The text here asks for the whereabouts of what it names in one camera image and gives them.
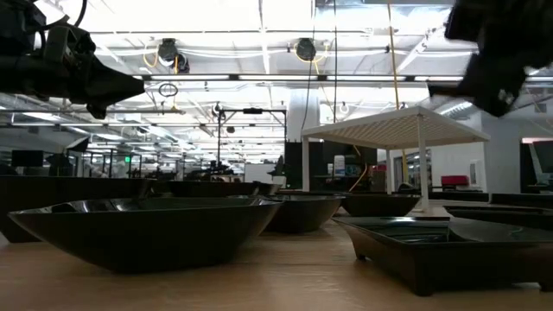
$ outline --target white column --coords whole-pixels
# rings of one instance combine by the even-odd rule
[[[302,136],[302,179],[303,191],[309,191],[309,139]]]
[[[390,151],[386,150],[386,192],[391,194],[393,189],[392,177],[391,177],[391,156]]]
[[[316,83],[311,84],[309,97],[307,89],[290,90],[288,137],[286,137],[289,142],[299,143],[302,140],[302,128],[305,130],[319,126],[321,107],[319,105],[318,87]]]
[[[429,211],[429,171],[428,164],[426,163],[426,137],[424,136],[423,129],[423,116],[419,115],[417,117],[417,128],[418,128],[418,152],[419,159],[421,162],[420,173],[421,173],[421,194],[423,211]]]

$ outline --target black cable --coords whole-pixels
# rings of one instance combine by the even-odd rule
[[[313,35],[312,35],[312,38],[311,38],[311,41],[313,42],[313,45],[315,45],[315,15],[316,15],[316,13],[317,13],[317,10],[316,10],[316,8],[314,8],[314,11],[313,11]],[[311,71],[312,71],[312,69],[313,69],[313,60],[311,60],[309,62],[308,95],[307,95],[307,100],[306,100],[306,103],[305,103],[305,113],[303,114],[302,131],[303,131],[303,128],[305,127],[305,121],[308,118],[309,90],[311,89]]]
[[[176,96],[179,93],[179,88],[176,87],[173,83],[163,83],[157,89],[160,95],[164,98],[170,98]]]
[[[80,23],[83,21],[83,18],[85,18],[86,13],[86,4],[88,3],[88,0],[83,0],[83,5],[80,8],[79,17],[77,17],[77,22],[73,26],[78,27]]]
[[[336,0],[334,2],[334,122],[336,123],[336,100],[338,97],[338,18]]]
[[[41,36],[41,50],[39,53],[41,54],[41,57],[42,57],[44,56],[44,53],[46,51],[46,35],[44,35],[44,31],[39,31],[38,33]]]
[[[78,27],[80,25],[80,23],[83,21],[83,18],[85,18],[86,5],[87,4],[88,4],[88,0],[83,0],[83,5],[80,7],[79,17],[77,17],[77,22],[75,22],[75,24],[73,26]],[[67,21],[69,21],[69,18],[70,18],[69,16],[65,15],[62,18],[60,18],[59,20],[57,20],[55,22],[52,22],[51,24],[39,27],[37,29],[30,29],[27,33],[32,34],[32,33],[37,32],[37,31],[40,32],[40,31],[50,30],[51,28],[53,28],[55,26],[60,26],[60,25],[63,25],[65,23],[67,23]]]

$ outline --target rectangular black tray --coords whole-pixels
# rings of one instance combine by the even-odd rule
[[[553,210],[536,207],[445,206],[455,217],[553,231]]]
[[[358,259],[400,276],[420,296],[483,283],[553,289],[553,232],[471,219],[339,218]]]

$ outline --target white post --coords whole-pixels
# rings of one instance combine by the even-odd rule
[[[302,136],[303,191],[309,191],[309,138]]]
[[[386,192],[391,194],[392,180],[391,180],[391,156],[390,151],[386,150]]]
[[[421,162],[420,174],[421,174],[421,194],[423,203],[423,212],[429,211],[429,171],[428,164],[426,163],[426,141],[424,137],[423,119],[422,115],[417,116],[417,128],[418,128],[418,152]]]

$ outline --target hanging wire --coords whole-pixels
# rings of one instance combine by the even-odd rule
[[[338,98],[338,17],[334,0],[334,122],[336,123],[336,100]]]
[[[315,44],[315,16],[316,16],[317,10],[315,7],[313,7],[313,34],[311,41]],[[308,118],[308,109],[309,109],[309,92],[311,90],[311,72],[313,69],[313,61],[309,62],[309,76],[308,76],[308,93],[307,93],[307,99],[305,102],[305,113],[303,114],[303,122],[302,122],[302,131],[305,127],[305,121]]]

